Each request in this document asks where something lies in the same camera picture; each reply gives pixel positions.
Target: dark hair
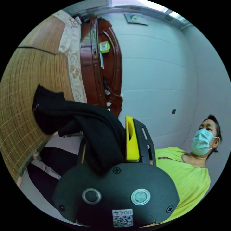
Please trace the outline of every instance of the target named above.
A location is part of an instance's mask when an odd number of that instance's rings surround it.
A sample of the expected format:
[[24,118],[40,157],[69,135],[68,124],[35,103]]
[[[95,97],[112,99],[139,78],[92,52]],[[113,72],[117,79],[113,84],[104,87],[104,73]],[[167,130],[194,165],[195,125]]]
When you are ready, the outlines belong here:
[[[220,138],[220,143],[221,143],[221,142],[222,142],[221,128],[220,128],[220,125],[219,125],[219,123],[218,123],[216,117],[215,117],[214,115],[209,115],[205,120],[203,120],[203,122],[206,121],[206,120],[212,120],[212,121],[214,121],[214,123],[216,124],[217,137]],[[218,152],[217,148],[214,148],[214,149],[210,152],[210,154],[208,155],[207,159],[209,158],[209,156],[210,156],[213,152]]]

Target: qr code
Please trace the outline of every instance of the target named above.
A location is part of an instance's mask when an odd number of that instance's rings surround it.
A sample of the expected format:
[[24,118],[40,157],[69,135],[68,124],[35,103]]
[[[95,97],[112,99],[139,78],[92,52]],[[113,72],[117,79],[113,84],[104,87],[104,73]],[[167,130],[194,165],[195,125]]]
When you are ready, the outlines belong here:
[[113,216],[114,228],[133,226],[132,216]]

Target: woman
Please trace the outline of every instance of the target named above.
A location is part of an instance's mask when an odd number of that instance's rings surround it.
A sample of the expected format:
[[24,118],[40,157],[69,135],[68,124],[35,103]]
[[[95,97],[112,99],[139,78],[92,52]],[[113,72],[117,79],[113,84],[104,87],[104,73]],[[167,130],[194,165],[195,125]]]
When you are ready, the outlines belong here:
[[[180,198],[175,211],[162,223],[186,214],[204,197],[210,186],[209,172],[205,167],[205,162],[213,152],[218,152],[216,148],[221,141],[220,125],[213,115],[209,115],[196,132],[190,153],[177,147],[155,150],[157,167],[172,178]],[[77,155],[53,147],[44,148],[40,157],[45,165],[52,168],[60,176],[77,162]],[[33,164],[29,164],[27,169],[33,184],[44,198],[54,206],[52,195],[58,179],[48,175]]]
[[213,152],[218,152],[217,146],[221,141],[220,125],[215,116],[209,115],[193,137],[190,153],[177,147],[155,150],[157,167],[172,178],[180,198],[175,211],[162,223],[186,214],[204,197],[210,186],[205,162]]

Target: black pants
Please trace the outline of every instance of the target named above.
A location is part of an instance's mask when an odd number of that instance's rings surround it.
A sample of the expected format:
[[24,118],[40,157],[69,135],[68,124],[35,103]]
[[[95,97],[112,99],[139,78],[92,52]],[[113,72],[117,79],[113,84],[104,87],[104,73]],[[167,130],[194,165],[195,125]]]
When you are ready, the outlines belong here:
[[[54,147],[44,148],[40,153],[40,157],[45,165],[52,168],[60,176],[74,167],[78,159],[78,155]],[[27,171],[35,187],[40,191],[43,197],[54,206],[52,196],[59,180],[31,163],[28,165]]]

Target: surgical mask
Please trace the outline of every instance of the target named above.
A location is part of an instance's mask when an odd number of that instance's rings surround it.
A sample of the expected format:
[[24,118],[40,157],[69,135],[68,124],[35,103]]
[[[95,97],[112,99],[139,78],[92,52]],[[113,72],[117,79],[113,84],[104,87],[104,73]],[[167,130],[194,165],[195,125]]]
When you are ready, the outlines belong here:
[[196,132],[192,139],[192,153],[197,156],[202,156],[206,154],[212,148],[209,148],[209,144],[214,137],[212,132],[201,129]]

